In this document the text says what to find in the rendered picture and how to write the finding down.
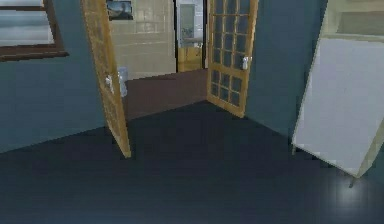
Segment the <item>yellow wooden glazed door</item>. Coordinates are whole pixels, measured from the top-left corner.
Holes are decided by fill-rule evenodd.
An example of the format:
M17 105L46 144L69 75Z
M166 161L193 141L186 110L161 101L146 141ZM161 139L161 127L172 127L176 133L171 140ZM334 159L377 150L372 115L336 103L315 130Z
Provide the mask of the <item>yellow wooden glazed door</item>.
M210 0L207 100L243 118L253 56L259 0Z
M91 54L102 99L104 116L119 149L125 158L132 156L121 98L119 75L112 45L106 0L80 0ZM106 85L111 75L114 94Z

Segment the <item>cream white cupboard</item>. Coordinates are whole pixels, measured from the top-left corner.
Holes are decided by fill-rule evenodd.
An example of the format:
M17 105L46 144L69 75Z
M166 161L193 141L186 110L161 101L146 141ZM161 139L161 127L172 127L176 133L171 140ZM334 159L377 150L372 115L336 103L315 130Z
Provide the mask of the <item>cream white cupboard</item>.
M354 180L384 144L384 0L328 0L292 149Z

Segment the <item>brown framed window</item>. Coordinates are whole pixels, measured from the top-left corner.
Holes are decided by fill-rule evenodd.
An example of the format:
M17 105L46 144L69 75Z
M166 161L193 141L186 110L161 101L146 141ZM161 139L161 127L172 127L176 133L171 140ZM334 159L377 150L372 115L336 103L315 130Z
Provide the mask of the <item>brown framed window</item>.
M0 62L68 55L53 0L0 0Z

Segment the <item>dark framed wall picture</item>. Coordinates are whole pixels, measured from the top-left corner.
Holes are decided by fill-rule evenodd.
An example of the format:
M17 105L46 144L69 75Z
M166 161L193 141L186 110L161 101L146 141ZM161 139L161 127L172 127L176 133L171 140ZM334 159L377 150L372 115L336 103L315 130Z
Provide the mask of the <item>dark framed wall picture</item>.
M106 0L109 20L132 20L132 4L127 0Z

